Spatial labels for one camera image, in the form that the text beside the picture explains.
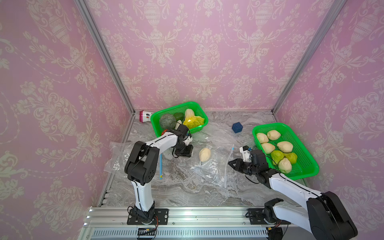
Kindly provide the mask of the clear zip-top bag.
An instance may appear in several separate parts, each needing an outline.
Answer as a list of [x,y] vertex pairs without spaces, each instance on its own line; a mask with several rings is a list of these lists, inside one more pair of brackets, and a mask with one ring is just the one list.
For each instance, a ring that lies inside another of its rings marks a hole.
[[160,156],[160,149],[154,144],[111,143],[111,159],[106,163],[105,171],[111,174],[126,176],[130,181],[145,185],[152,181]]
[[[242,158],[240,148],[233,144],[215,145],[212,142],[193,144],[190,158],[176,159],[178,174],[186,191],[203,197],[203,204],[210,205],[244,205],[253,202],[249,194],[257,184],[255,179],[234,171],[228,162]],[[199,152],[203,148],[211,150],[211,158],[201,163]]]

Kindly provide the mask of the cream pear outside bag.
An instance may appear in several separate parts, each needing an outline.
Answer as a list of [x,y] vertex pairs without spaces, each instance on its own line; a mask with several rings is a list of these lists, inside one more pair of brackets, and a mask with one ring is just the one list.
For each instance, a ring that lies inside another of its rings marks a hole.
[[259,141],[260,144],[268,143],[269,138],[266,134],[264,133],[257,133],[257,140]]

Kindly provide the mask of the cream pear from bag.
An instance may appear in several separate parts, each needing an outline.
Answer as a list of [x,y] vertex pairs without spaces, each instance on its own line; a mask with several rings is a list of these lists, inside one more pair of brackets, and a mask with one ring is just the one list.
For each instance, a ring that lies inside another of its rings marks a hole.
[[277,143],[278,149],[283,153],[291,153],[293,151],[293,144],[288,141],[282,141]]

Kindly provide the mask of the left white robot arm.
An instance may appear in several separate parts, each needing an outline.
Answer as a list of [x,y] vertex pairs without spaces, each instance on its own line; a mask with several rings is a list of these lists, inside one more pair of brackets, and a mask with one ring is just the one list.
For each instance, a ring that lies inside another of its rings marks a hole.
[[128,224],[139,221],[143,224],[158,224],[155,201],[152,197],[151,181],[155,176],[160,155],[172,149],[174,158],[190,158],[193,155],[192,135],[187,126],[181,124],[175,130],[166,130],[160,137],[149,141],[137,141],[129,155],[124,172],[131,181],[136,202],[129,210]]

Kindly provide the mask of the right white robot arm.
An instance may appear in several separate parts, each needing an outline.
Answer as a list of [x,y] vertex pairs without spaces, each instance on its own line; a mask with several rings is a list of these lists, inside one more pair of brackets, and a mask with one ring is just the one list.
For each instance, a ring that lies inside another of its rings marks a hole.
[[242,149],[243,158],[228,162],[235,171],[255,176],[257,183],[277,191],[297,203],[290,205],[275,198],[264,204],[263,209],[248,209],[250,223],[262,221],[272,224],[274,232],[282,222],[296,225],[317,240],[350,240],[358,235],[358,229],[339,197],[333,192],[320,192],[299,184],[281,171],[272,169],[261,150]]

